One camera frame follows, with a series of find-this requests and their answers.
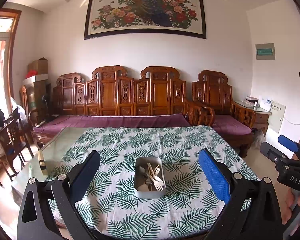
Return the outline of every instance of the framed painting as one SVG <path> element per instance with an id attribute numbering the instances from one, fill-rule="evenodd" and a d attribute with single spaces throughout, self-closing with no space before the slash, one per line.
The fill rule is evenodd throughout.
<path id="1" fill-rule="evenodd" d="M 202 0 L 89 0 L 84 39 L 171 33 L 206 39 Z"/>

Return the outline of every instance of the black picture frame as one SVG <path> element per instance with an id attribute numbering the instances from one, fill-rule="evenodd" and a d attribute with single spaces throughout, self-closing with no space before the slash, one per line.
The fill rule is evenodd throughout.
<path id="1" fill-rule="evenodd" d="M 86 16 L 85 29 L 84 29 L 85 40 L 96 38 L 96 37 L 108 36 L 108 35 L 123 34 L 123 33 L 169 33 L 169 34 L 179 34 L 179 35 L 197 37 L 201 39 L 207 39 L 203 0 L 199 0 L 201 19 L 202 19 L 202 34 L 182 31 L 179 28 L 175 28 L 176 30 L 156 29 L 156 28 L 144 28 L 144 29 L 138 28 L 138 29 L 126 29 L 126 30 L 121 29 L 121 30 L 112 30 L 112 31 L 105 31 L 101 33 L 88 34 L 92 2 L 93 0 L 89 0 L 88 9 L 87 9 L 87 16 Z"/>

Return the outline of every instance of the wooden sofa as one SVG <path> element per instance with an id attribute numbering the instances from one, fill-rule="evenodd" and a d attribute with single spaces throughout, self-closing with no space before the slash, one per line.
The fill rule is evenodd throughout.
<path id="1" fill-rule="evenodd" d="M 232 86 L 225 74 L 203 70 L 198 81 L 192 82 L 193 101 L 202 107 L 210 106 L 212 128 L 232 147 L 240 147 L 240 156 L 245 157 L 253 142 L 251 128 L 256 113 L 232 101 Z"/>
<path id="2" fill-rule="evenodd" d="M 90 116 L 171 114 L 186 116 L 191 125 L 212 125 L 210 116 L 213 109 L 196 105 L 186 99 L 186 82 L 179 79 L 179 72 L 175 68 L 150 66 L 141 71 L 141 79 L 138 80 L 127 75 L 127 70 L 122 66 L 99 67 L 92 72 L 92 79 L 87 82 L 82 82 L 79 73 L 62 75 L 57 79 L 57 86 L 53 88 L 53 112 L 63 116 L 69 115 L 69 118 L 83 116 L 75 121 L 85 122 L 83 127 L 89 125 L 87 122 L 90 122 Z M 33 125 L 40 121 L 34 121 L 33 118 L 38 112 L 40 110 L 29 113 L 29 121 Z M 55 135 L 53 132 L 36 128 L 32 134 L 37 143 L 43 144 Z"/>

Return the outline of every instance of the electrical panel box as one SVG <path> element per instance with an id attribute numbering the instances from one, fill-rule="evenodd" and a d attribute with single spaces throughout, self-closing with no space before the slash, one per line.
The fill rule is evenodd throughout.
<path id="1" fill-rule="evenodd" d="M 276 133 L 279 133 L 280 131 L 285 110 L 286 107 L 284 105 L 272 101 L 272 106 L 271 106 L 272 115 L 269 116 L 268 123 L 269 123 L 269 128 L 274 130 Z"/>

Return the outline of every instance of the white wall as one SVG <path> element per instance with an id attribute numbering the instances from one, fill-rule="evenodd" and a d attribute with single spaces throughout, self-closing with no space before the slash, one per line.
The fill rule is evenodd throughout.
<path id="1" fill-rule="evenodd" d="M 293 0 L 269 3 L 247 14 L 253 51 L 251 96 L 286 106 L 279 134 L 268 129 L 266 140 L 292 156 L 278 143 L 278 136 L 300 140 L 300 125 L 289 123 L 300 124 L 300 15 Z M 274 43 L 275 61 L 256 60 L 255 44 L 262 43 Z"/>
<path id="2" fill-rule="evenodd" d="M 27 65 L 36 60 L 38 26 L 43 12 L 16 3 L 5 3 L 4 8 L 22 11 L 17 26 L 12 55 L 12 85 L 16 102 L 20 103 L 19 90 L 27 74 Z"/>
<path id="3" fill-rule="evenodd" d="M 49 60 L 49 79 L 79 72 L 91 79 L 100 66 L 122 65 L 140 78 L 147 66 L 172 66 L 180 78 L 198 80 L 204 69 L 221 71 L 233 85 L 234 98 L 250 94 L 252 52 L 246 12 L 224 0 L 203 0 L 207 39 L 173 34 L 131 33 L 84 40 L 88 2 L 71 0 L 44 15 L 37 57 Z"/>

